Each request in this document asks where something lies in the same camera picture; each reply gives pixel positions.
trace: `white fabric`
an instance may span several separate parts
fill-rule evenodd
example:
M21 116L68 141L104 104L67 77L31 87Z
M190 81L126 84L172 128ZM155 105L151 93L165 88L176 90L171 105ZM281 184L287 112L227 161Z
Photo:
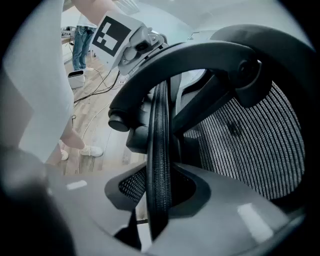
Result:
M97 26L93 23L91 23L86 16L83 14L80 15L79 21L78 21L78 26L83 26L83 27L90 27L90 28L96 28Z
M29 115L29 120L18 146L42 162L55 149L73 113L74 94L61 46L63 4L64 0L42 1L20 28L3 59L12 86L32 109L28 113L26 107L19 109L19 113Z

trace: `white sneaker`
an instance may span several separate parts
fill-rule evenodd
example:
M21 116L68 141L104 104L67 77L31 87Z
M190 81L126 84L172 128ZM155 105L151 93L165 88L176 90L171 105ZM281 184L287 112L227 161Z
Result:
M69 157L69 154L68 154L68 152L67 151L65 151L65 150L63 150L63 149L61 149L61 160L62 161L65 161L65 160L67 160L68 159L68 157Z
M83 156L100 157L104 152L100 147L85 145L83 149L79 150L79 153Z
M93 67L86 67L85 69L82 69L83 70L83 72L90 72L90 71L93 71L93 70L95 70Z

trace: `white wall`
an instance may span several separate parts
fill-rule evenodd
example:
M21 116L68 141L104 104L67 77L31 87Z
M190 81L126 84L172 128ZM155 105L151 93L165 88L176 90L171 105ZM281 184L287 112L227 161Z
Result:
M131 15L142 21L147 27L167 37L169 45L184 42L193 33L193 29L170 13L146 3L137 3L140 12Z
M311 45L295 19L277 0L246 0L210 11L196 31L218 30L237 24L256 24L286 32Z
M79 17L80 17L80 12L74 6L64 11L61 15L61 28L67 27L67 26L76 27L78 24ZM72 58L72 52L70 51L68 43L62 45L62 55L63 55L63 61L65 62L68 61L70 58Z

